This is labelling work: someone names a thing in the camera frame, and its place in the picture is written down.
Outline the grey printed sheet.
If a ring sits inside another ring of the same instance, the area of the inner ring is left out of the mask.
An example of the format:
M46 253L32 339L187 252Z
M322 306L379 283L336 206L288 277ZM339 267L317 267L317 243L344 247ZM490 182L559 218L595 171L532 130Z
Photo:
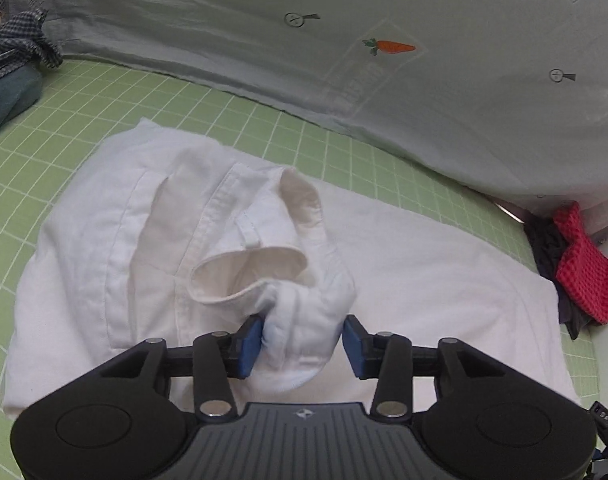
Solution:
M67 54L173 75L608 230L608 0L1 0Z

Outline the red waffle cloth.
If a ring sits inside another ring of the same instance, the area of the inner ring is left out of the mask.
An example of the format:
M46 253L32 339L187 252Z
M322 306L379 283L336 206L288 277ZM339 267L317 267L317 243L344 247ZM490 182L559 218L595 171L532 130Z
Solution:
M568 242L556 279L569 297L597 324L608 324L608 258L587 235L580 205L554 213L554 224Z

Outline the blue plaid shirt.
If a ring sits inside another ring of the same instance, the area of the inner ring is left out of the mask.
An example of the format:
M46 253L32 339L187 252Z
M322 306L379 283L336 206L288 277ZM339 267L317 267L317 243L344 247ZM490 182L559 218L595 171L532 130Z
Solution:
M44 9L27 10L0 26L0 79L34 61L50 70L62 64L61 51L42 29L47 15Z

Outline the black folded garment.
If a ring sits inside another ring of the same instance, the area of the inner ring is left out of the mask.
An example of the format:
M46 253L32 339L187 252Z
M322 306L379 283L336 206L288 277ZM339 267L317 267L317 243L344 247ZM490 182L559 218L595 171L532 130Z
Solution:
M569 243L551 218L530 214L524 222L523 229L531 245L538 273L551 281L556 288L559 323L566 326L566 331L572 340L577 340L581 331L589 325L595 325L595 322L571 299L556 278L558 265L569 248Z

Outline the green grid mat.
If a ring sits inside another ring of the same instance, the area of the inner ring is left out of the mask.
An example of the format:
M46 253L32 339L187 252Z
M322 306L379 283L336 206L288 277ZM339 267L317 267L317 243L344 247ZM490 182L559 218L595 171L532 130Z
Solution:
M67 60L42 98L0 130L0 479L19 477L1 409L16 284L42 220L72 173L110 134L149 118L456 226L524 266L520 224L456 182L281 110L200 84L106 63Z

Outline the white pants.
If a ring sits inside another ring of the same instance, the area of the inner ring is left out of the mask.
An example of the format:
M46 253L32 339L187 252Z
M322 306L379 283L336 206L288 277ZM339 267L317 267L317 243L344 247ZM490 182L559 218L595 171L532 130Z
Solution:
M238 403L369 403L338 345L356 315L417 346L456 337L575 398L554 285L421 214L142 120L104 140L40 227L16 290L10 417L138 342L264 316Z

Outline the blue denim garment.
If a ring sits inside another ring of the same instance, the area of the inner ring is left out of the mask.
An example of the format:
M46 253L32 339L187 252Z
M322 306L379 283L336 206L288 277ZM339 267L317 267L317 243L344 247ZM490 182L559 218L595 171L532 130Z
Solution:
M40 71L32 64L0 78L0 128L40 99L43 80Z

